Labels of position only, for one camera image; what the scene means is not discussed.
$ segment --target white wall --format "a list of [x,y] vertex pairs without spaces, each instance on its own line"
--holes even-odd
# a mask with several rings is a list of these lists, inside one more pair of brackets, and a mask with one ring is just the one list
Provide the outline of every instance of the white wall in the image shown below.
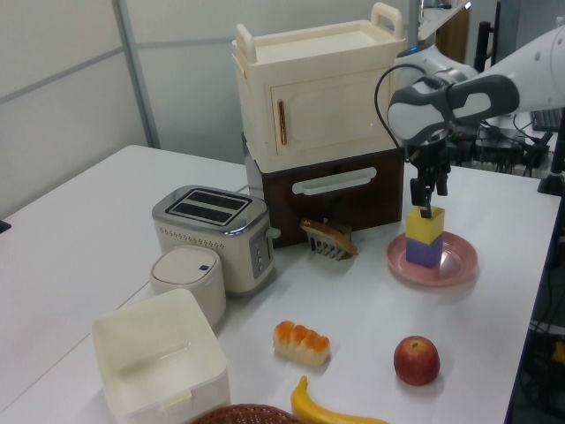
[[565,16],[565,1],[563,0],[522,0],[516,48],[519,49],[554,29],[555,19],[558,16]]
[[0,219],[146,145],[111,0],[0,0]]
[[[408,15],[408,2],[418,0],[381,0],[383,3],[390,4],[399,9],[403,15]],[[470,0],[471,9],[469,17],[469,32],[467,33],[467,48],[465,52],[465,63],[473,66],[475,60],[475,50],[477,49],[478,24],[481,21],[494,23],[497,0]]]
[[230,44],[252,35],[371,18],[376,0],[120,0],[162,148],[243,163]]

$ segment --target pink plate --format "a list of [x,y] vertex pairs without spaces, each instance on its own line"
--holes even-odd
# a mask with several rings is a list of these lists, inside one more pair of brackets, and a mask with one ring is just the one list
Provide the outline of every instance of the pink plate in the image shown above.
[[406,235],[390,242],[388,265],[392,271],[416,284],[441,287],[459,284],[470,278],[477,266],[477,251],[471,244],[450,232],[443,232],[443,254],[439,267],[426,268],[406,261]]

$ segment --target toaster lever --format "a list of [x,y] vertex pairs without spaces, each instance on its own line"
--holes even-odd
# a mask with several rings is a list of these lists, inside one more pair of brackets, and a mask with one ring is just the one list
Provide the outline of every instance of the toaster lever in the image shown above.
[[278,228],[271,227],[265,232],[265,237],[267,239],[278,239],[281,237],[281,231]]

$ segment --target white plastic box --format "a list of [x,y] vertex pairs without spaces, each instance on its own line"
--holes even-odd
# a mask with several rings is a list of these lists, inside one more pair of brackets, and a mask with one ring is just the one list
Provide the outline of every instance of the white plastic box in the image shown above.
[[180,424],[230,403],[226,358],[187,290],[104,315],[92,338],[109,409],[121,424]]
[[[237,25],[232,57],[244,135],[260,171],[394,148],[375,111],[374,92],[405,46],[401,12],[382,3],[373,7],[370,22],[259,37]],[[392,95],[389,81],[387,76],[379,92],[383,114]]]

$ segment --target banana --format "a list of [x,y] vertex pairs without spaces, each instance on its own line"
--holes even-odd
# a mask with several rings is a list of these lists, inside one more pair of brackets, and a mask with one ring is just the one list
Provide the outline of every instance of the banana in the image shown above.
[[314,403],[308,396],[308,378],[303,375],[290,396],[292,412],[306,424],[387,424],[375,418],[333,413]]

